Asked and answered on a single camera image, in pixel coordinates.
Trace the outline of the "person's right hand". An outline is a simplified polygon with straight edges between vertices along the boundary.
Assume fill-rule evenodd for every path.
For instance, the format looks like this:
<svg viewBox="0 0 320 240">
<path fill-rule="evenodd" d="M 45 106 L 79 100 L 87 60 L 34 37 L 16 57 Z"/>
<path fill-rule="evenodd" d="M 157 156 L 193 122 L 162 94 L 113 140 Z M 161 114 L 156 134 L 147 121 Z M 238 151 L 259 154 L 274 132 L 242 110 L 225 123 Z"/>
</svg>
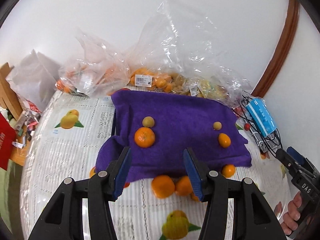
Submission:
<svg viewBox="0 0 320 240">
<path fill-rule="evenodd" d="M 283 233 L 289 236 L 295 230 L 298 229 L 298 220 L 300 219 L 300 212 L 298 209 L 301 207 L 303 199 L 301 197 L 300 191 L 296 193 L 293 200 L 291 200 L 287 205 L 287 212 L 283 215 L 282 222 L 280 226 Z"/>
</svg>

